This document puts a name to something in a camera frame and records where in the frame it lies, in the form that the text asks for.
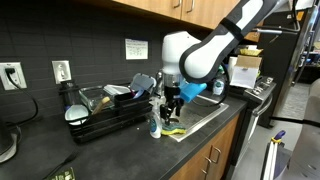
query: cabinet door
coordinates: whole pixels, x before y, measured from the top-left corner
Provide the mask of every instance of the cabinet door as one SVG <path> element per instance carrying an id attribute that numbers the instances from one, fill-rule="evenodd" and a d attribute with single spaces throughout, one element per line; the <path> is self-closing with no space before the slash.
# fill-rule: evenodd
<path id="1" fill-rule="evenodd" d="M 181 20 L 214 29 L 240 0 L 184 0 Z"/>
<path id="2" fill-rule="evenodd" d="M 182 0 L 114 0 L 115 2 L 155 12 L 175 19 L 181 18 Z"/>
<path id="3" fill-rule="evenodd" d="M 207 144 L 196 155 L 194 155 L 171 180 L 205 180 L 209 165 L 211 146 Z"/>
<path id="4" fill-rule="evenodd" d="M 229 151 L 231 148 L 233 135 L 237 125 L 236 116 L 218 135 L 211 141 L 211 163 L 208 168 L 207 180 L 220 180 L 223 176 Z"/>
<path id="5" fill-rule="evenodd" d="M 257 24 L 257 26 L 262 26 L 262 25 L 263 25 L 263 21 Z M 260 33 L 258 32 L 251 32 L 244 37 L 244 39 L 253 41 L 253 42 L 258 42 L 259 38 L 260 38 Z"/>

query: electrical outlet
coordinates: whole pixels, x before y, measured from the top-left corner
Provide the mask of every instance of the electrical outlet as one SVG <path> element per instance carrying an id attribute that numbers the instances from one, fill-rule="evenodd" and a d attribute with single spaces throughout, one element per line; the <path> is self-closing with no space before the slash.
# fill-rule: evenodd
<path id="1" fill-rule="evenodd" d="M 61 81 L 71 80 L 71 71 L 68 60 L 52 61 L 52 66 L 56 84 L 60 84 Z"/>
<path id="2" fill-rule="evenodd" d="M 15 73 L 11 74 L 10 77 L 17 85 L 21 88 L 27 88 L 26 80 L 24 79 L 24 75 L 21 68 L 20 62 L 8 62 L 8 63 L 0 63 L 0 76 L 2 80 L 2 84 L 5 90 L 13 90 L 17 89 L 8 79 L 5 69 L 14 68 Z"/>

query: black tile wall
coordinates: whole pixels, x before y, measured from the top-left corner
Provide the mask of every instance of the black tile wall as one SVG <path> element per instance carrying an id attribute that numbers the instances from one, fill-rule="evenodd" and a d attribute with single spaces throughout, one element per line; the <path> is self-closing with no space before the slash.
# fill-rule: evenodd
<path id="1" fill-rule="evenodd" d="M 163 37 L 180 30 L 188 29 L 63 0 L 11 0 L 0 6 L 0 62 L 22 63 L 27 90 L 47 117 L 63 113 L 51 61 L 69 60 L 80 87 L 128 83 L 161 68 Z M 126 61 L 125 38 L 147 40 L 148 60 Z M 28 97 L 0 85 L 0 118 L 16 122 L 33 111 Z"/>

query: stainless steel sink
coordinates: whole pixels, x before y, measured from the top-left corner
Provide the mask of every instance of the stainless steel sink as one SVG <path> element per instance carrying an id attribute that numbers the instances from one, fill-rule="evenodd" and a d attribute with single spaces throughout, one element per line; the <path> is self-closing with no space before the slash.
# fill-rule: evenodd
<path id="1" fill-rule="evenodd" d="M 194 99 L 199 104 L 209 105 L 212 103 L 217 103 L 217 101 L 203 97 L 197 96 Z M 198 131 L 202 126 L 207 124 L 209 121 L 214 120 L 219 114 L 225 111 L 229 105 L 221 103 L 220 107 L 201 107 L 193 102 L 186 103 L 180 112 L 179 119 L 180 123 L 186 128 L 186 134 L 175 134 L 170 135 L 173 139 L 180 142 Z"/>

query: kitchen counter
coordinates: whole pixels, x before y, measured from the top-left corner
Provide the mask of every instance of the kitchen counter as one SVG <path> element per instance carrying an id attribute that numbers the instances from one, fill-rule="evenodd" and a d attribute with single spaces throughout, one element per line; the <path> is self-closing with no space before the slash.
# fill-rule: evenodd
<path id="1" fill-rule="evenodd" d="M 226 111 L 180 143 L 152 138 L 142 122 L 77 146 L 63 115 L 31 123 L 22 128 L 17 155 L 0 165 L 0 179 L 42 179 L 74 149 L 80 154 L 61 170 L 73 167 L 77 180 L 169 179 L 246 105 L 231 97 L 225 103 Z"/>

